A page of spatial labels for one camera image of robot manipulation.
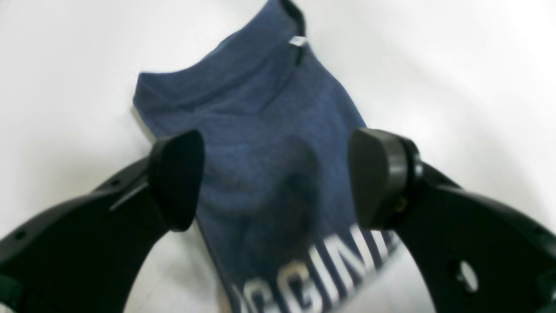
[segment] clothing tag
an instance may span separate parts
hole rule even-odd
[[[304,36],[294,36],[291,40],[290,40],[290,44],[297,46],[297,47],[302,47],[307,43],[307,37]]]

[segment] navy heather t-shirt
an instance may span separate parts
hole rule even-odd
[[[337,308],[395,248],[356,224],[347,150],[365,124],[304,27],[291,2],[269,0],[198,64],[137,83],[156,136],[203,134],[197,221],[237,313]]]

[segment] blue t-shirt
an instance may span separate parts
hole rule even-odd
[[[137,83],[156,136],[203,134],[196,218],[237,313],[337,308],[395,248],[356,224],[347,150],[365,124],[304,28],[291,2],[269,0],[198,64]]]

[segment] white background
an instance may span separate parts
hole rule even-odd
[[[556,229],[556,2],[297,0],[368,125],[467,189]],[[0,0],[0,236],[150,149],[141,71],[195,64],[264,0]],[[152,251],[127,313],[221,312],[196,228]],[[341,309],[432,312],[402,253]]]

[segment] white table surface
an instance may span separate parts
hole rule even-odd
[[[297,0],[367,124],[556,230],[556,2]],[[141,71],[195,64],[264,0],[0,0],[0,236],[145,156]],[[126,313],[226,312],[198,230],[149,255]],[[409,254],[342,312],[433,312]]]

